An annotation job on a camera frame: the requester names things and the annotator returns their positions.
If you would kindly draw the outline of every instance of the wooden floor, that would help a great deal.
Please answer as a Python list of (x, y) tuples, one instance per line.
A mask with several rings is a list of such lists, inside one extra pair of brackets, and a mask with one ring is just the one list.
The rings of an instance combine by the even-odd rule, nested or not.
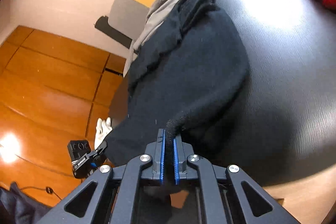
[[(86, 44), (16, 28), (0, 46), (1, 186), (49, 186), (64, 198), (79, 185), (67, 144), (87, 139), (93, 148), (97, 119), (107, 118), (124, 64)], [(42, 190), (24, 192), (50, 206), (59, 202)]]

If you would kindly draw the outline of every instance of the metal screw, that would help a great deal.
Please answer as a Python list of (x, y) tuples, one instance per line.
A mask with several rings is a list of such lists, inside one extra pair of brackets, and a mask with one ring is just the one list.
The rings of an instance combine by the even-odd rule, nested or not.
[(190, 161), (198, 161), (200, 159), (199, 155), (190, 155), (188, 157)]
[(101, 171), (102, 173), (107, 173), (110, 170), (111, 170), (111, 166), (109, 165), (102, 165), (101, 167), (99, 167), (99, 171)]
[(140, 156), (140, 160), (143, 162), (149, 161), (151, 159), (151, 157), (147, 154), (143, 154)]
[(229, 166), (229, 171), (231, 172), (231, 173), (237, 173), (238, 171), (239, 171), (239, 167), (237, 166), (237, 165), (230, 165)]

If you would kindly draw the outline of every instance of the black clamp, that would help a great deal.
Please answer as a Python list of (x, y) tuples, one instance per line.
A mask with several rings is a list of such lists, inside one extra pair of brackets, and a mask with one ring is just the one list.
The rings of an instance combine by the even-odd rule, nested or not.
[(73, 166), (72, 172), (76, 179), (84, 179), (101, 166), (106, 160), (104, 151), (107, 147), (106, 141), (103, 141), (96, 150), (82, 156)]
[[(38, 224), (133, 224), (137, 223), (139, 193), (144, 186), (160, 186), (164, 175), (165, 131), (147, 145), (145, 153), (126, 165), (111, 168), (101, 162), (106, 142), (74, 165), (75, 177), (90, 175), (52, 208)], [(212, 165), (194, 154), (180, 136), (174, 140), (175, 181), (196, 193), (198, 223), (299, 224), (241, 168)]]

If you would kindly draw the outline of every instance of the beige wall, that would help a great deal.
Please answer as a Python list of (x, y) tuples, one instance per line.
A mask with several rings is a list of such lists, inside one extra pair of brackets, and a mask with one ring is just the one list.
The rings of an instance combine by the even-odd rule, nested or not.
[(127, 57), (127, 49), (94, 28), (114, 0), (1, 0), (0, 44), (18, 25), (41, 29)]

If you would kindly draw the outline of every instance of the dark blue cloth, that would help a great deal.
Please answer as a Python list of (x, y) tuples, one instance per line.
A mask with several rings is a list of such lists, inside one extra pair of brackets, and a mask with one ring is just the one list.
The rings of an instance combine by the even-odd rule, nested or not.
[(15, 182), (9, 191), (0, 187), (1, 224), (35, 224), (50, 209), (22, 193)]
[(129, 70), (128, 116), (106, 137), (106, 156), (126, 164), (167, 129), (211, 159), (230, 134), (230, 106), (248, 75), (245, 48), (214, 0), (180, 0)]

